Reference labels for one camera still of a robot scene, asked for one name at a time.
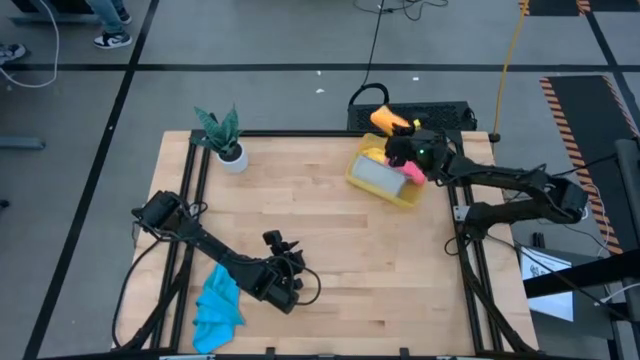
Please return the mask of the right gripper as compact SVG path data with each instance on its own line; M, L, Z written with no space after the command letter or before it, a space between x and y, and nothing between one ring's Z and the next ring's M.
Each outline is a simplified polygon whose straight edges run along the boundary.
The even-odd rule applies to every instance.
M385 156L391 167L400 168L412 162L426 176L433 176L442 167L447 152L443 133L398 124L392 126L392 136L385 144Z

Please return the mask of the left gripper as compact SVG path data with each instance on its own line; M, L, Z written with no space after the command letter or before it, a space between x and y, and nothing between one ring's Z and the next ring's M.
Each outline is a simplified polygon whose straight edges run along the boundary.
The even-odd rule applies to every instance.
M263 239L272 256L252 265L257 273L249 289L257 300L266 301L284 314L289 314L299 300L298 290L303 287L302 280L297 278L306 265L303 251L295 250L298 241L284 241L279 230L265 232Z

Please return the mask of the orange microfiber towel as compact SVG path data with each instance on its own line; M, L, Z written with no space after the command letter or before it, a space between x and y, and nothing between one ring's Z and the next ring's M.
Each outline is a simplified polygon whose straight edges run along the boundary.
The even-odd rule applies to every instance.
M404 118L393 113L387 105L381 106L370 115L370 121L388 136L392 136L392 126L398 124L400 126L413 126Z

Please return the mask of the pink microfiber towel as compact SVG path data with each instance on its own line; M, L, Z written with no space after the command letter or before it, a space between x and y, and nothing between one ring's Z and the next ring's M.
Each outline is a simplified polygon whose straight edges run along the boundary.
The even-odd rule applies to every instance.
M401 173L412 183L422 186L426 182L426 176L422 170L412 161L405 161L402 165L393 165L392 160L387 158L385 164L395 171Z

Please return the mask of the grey microfiber towel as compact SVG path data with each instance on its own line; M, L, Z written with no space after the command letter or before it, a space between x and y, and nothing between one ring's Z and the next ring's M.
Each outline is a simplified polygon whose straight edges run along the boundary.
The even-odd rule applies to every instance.
M405 176L400 172L363 155L355 160L351 175L392 196L397 196L406 183Z

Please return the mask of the blue microfiber towel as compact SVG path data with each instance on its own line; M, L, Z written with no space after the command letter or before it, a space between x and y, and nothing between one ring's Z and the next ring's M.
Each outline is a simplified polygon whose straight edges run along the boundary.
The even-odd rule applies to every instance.
M239 310L240 289L227 269L216 265L196 300L192 345L201 354L212 353L230 343L235 328L244 326Z

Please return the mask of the black perforated computer case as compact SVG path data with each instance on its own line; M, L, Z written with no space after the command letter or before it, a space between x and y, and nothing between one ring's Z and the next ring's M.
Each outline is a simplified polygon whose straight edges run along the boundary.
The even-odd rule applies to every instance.
M359 104L348 109L347 129L377 135L382 131L370 121L379 108L374 104ZM475 131L477 119L466 101L390 104L389 109L406 120L425 120L428 129Z

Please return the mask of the yellow translucent plastic bin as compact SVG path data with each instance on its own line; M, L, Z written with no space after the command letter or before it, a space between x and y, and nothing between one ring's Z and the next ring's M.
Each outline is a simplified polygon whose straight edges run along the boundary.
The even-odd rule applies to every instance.
M351 184L354 185L364 191L367 191L373 195L376 195L384 200L391 202L392 204L400 207L413 207L421 198L422 191L424 186L418 186L412 183L408 178L406 178L406 183L403 186L402 190L399 192L397 196L392 196L391 194L385 193L381 190L375 189L371 185L367 185L364 182L354 178L351 175L352 167L355 163L355 160L359 155L363 155L363 151L370 147L378 147L385 150L384 146L386 144L386 139L372 133L366 133L359 141L357 150L355 154L352 156L349 161L345 178Z

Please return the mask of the snake plant in white pot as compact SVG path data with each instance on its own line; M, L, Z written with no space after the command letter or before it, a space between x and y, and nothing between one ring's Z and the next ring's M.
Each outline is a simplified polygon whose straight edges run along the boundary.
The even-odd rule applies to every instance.
M240 142L241 130L236 107L232 106L223 120L218 120L214 113L207 113L199 107L195 107L194 112L203 133L192 135L190 141L214 152L227 172L243 172L248 167L248 155Z

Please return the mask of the large hazard striped floor mat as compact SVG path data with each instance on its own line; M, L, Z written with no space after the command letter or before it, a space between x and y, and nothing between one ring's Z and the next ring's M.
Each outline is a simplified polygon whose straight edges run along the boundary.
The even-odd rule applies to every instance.
M609 253L640 248L615 147L638 132L612 82L604 75L554 76L542 77L540 86Z

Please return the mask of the small hazard striped floor mat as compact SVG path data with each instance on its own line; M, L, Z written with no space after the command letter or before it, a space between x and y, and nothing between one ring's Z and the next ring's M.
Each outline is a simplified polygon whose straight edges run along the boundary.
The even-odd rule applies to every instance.
M583 16L591 12L589 0L518 0L526 16Z

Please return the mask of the white paper sheet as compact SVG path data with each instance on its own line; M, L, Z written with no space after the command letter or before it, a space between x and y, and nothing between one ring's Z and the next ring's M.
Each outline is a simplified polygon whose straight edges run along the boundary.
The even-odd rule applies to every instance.
M572 267L569 261L530 248L521 249L521 274L523 280L550 274ZM574 321L574 296L572 292L545 295L528 299L532 311L568 322Z

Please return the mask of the black stand bar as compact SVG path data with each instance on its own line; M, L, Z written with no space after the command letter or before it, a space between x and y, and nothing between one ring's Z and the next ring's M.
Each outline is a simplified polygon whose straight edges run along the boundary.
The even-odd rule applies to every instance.
M607 258L596 258L581 254L536 247L523 247L544 256L550 256L571 263L571 267L554 274L541 275L523 281L528 298L571 291L572 287L560 279L562 276L577 288L605 285L623 279L640 279L640 249L623 252Z

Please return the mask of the person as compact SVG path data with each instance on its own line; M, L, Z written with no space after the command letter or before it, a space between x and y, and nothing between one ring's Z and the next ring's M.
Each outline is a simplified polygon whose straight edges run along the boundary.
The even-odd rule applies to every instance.
M23 44L2 44L0 43L0 66L24 57L27 49Z
M103 25L100 36L93 44L100 49L115 49L128 46L132 38L124 26L132 21L123 0L85 0Z

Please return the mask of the grey desk foot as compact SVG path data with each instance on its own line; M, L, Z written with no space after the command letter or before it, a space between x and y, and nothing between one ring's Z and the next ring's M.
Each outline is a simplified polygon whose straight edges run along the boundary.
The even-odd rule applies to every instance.
M46 143L37 137L0 136L0 149L43 150Z
M42 13L9 16L8 19L16 25L29 23L50 23L51 18ZM90 24L99 25L101 21L93 14L58 14L54 16L57 24Z

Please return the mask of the black aluminium table frame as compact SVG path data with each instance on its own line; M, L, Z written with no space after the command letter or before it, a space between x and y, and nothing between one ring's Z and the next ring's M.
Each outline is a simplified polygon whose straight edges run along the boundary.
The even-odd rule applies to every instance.
M129 340L188 261L186 287L167 309L148 352L161 360L434 360L439 355L514 355L464 283L469 261L509 324L537 343L508 227L495 240L458 252L452 205L497 203L496 189L428 185L417 205L395 206L349 184L347 166L361 136L349 131L254 130L243 136L248 168L226 172L193 147L186 131L161 140L150 191L203 201L203 227L234 250L267 256L262 235L279 230L303 251L302 305L284 314L248 295L244 324L212 354L192 344L196 300L214 268L204 254L142 235L117 332Z

